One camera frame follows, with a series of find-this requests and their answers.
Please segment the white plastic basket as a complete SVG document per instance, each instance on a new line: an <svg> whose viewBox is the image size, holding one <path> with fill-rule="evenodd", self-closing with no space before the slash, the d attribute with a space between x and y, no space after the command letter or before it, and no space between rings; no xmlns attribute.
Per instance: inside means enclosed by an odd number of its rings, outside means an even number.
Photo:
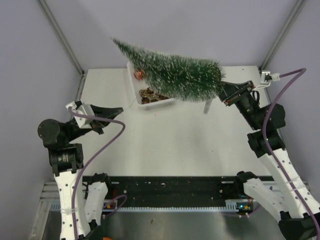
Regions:
<svg viewBox="0 0 320 240"><path fill-rule="evenodd" d="M158 100L150 103L143 103L142 97L140 95L140 90L146 90L149 86L145 83L144 80L136 79L136 77L134 76L135 71L132 67L132 64L129 61L127 62L126 66L127 66L128 79L129 79L131 89L135 96L138 107L148 110L148 109L154 109L155 107L164 107L165 105L170 105L175 103L174 98Z"/></svg>

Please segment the brown and gold ornament garland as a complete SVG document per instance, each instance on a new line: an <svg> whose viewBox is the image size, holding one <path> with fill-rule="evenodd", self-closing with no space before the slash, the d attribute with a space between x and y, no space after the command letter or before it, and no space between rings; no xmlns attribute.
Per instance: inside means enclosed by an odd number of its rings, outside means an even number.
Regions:
<svg viewBox="0 0 320 240"><path fill-rule="evenodd" d="M155 93L149 87L140 89L139 96L141 97L141 103L143 105L169 99L164 95Z"/></svg>

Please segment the small green christmas tree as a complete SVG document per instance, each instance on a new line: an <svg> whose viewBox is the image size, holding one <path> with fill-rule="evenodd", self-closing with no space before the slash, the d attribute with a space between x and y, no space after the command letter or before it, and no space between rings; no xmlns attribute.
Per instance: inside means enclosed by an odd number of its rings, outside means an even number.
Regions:
<svg viewBox="0 0 320 240"><path fill-rule="evenodd" d="M152 91L186 102L205 102L223 91L225 77L212 59L167 54L112 39Z"/></svg>

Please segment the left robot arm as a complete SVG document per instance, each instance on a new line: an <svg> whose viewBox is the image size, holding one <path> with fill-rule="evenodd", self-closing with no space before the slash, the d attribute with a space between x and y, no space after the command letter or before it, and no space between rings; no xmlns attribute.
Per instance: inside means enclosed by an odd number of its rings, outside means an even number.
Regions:
<svg viewBox="0 0 320 240"><path fill-rule="evenodd" d="M66 108L72 114L68 122L55 119L43 120L37 134L48 150L49 164L58 187L61 240L102 240L101 217L106 198L114 191L106 173L96 173L88 178L83 193L83 147L72 141L93 131L99 135L110 123L125 124L116 120L124 110L121 107L105 108L81 101L71 102Z"/></svg>

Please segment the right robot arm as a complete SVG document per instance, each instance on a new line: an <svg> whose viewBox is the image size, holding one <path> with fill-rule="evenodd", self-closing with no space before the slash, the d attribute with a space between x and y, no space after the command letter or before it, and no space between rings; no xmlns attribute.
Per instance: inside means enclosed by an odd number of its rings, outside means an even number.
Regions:
<svg viewBox="0 0 320 240"><path fill-rule="evenodd" d="M285 126L285 109L273 101L260 107L252 93L251 81L225 82L219 99L226 106L235 105L254 130L247 135L251 150L271 174L280 194L274 193L252 172L241 171L235 178L233 192L239 198L253 198L277 222L287 240L320 238L320 203L311 195L289 158L278 129Z"/></svg>

